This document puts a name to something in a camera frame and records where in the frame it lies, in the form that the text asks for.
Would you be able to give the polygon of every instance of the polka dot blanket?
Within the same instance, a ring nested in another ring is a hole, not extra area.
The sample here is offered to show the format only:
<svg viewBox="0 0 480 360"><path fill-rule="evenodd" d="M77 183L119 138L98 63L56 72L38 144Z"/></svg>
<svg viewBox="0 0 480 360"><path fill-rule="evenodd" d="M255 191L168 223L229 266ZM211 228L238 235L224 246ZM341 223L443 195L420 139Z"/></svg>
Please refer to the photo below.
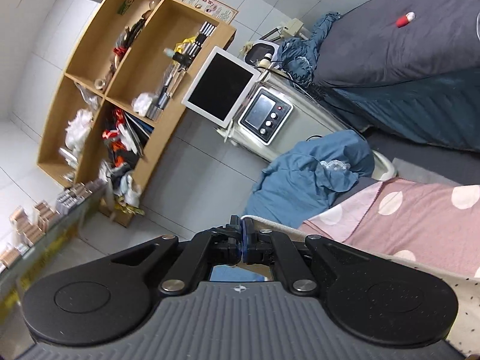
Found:
<svg viewBox="0 0 480 360"><path fill-rule="evenodd" d="M299 230L393 256L445 280L460 305L448 340L465 355L478 354L479 200L479 185L449 187L393 178L305 221Z"/></svg>

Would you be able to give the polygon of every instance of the beige cloth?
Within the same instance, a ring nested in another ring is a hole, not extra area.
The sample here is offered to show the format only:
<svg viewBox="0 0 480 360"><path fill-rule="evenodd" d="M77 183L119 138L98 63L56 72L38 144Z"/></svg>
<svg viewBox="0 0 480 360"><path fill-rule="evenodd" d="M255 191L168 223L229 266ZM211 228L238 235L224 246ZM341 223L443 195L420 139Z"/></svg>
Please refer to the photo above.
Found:
<svg viewBox="0 0 480 360"><path fill-rule="evenodd" d="M258 216L246 215L243 218L251 218L254 223L255 230L270 229L281 231L288 234L292 241L304 242L306 234L297 229L280 225L260 218ZM458 314L452 329L447 337L454 348L463 353L465 356L480 353L480 279L452 274L437 268L431 268L418 262L412 262L396 256L388 256L379 253L372 253L376 256L392 260L396 263L408 266L410 268L419 269L431 275L437 276L445 281L457 295L458 298ZM259 266L242 264L242 268L248 269L255 273L265 275L265 268L258 270Z"/></svg>

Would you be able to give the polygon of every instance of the metal screw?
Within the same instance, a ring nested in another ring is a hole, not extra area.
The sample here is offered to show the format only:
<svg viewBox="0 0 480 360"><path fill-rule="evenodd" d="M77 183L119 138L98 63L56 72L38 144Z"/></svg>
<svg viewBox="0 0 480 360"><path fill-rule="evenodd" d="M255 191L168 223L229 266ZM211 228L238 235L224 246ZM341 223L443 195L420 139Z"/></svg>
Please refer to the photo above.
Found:
<svg viewBox="0 0 480 360"><path fill-rule="evenodd" d="M171 279L162 283L162 290L167 292L177 292L185 288L185 283L181 280Z"/></svg>
<svg viewBox="0 0 480 360"><path fill-rule="evenodd" d="M293 288L298 292L309 292L315 290L317 284L308 279L297 280L293 283Z"/></svg>

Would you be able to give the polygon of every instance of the bed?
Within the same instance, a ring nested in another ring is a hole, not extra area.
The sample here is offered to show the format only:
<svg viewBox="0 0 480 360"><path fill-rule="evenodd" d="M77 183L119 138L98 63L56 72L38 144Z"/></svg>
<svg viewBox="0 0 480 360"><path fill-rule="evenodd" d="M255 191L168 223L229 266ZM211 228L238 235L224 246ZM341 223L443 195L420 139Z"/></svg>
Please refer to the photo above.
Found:
<svg viewBox="0 0 480 360"><path fill-rule="evenodd" d="M312 87L360 131L480 151L479 12L480 0L366 2L333 24Z"/></svg>

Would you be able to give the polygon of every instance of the gray bed sheet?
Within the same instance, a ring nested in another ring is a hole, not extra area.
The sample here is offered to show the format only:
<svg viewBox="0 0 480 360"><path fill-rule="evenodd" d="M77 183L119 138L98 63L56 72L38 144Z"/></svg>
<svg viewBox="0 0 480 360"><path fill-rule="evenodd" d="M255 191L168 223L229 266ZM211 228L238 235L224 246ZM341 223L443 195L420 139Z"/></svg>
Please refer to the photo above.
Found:
<svg viewBox="0 0 480 360"><path fill-rule="evenodd" d="M334 23L313 81L375 87L480 67L479 12L480 0L370 0Z"/></svg>

